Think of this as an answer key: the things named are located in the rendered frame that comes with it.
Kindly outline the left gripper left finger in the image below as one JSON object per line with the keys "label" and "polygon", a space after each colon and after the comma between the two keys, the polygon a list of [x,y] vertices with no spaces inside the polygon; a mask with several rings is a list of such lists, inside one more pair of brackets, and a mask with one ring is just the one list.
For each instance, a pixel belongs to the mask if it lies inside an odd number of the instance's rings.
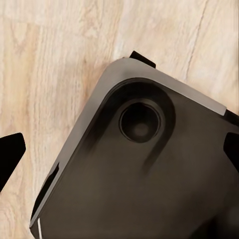
{"label": "left gripper left finger", "polygon": [[21,132],[0,138],[0,192],[26,151]]}

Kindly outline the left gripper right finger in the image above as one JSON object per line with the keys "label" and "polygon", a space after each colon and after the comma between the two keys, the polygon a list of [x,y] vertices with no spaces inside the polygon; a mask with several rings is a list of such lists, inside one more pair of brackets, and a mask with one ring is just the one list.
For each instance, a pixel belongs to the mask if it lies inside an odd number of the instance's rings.
{"label": "left gripper right finger", "polygon": [[239,173],[239,134],[228,132],[223,150]]}

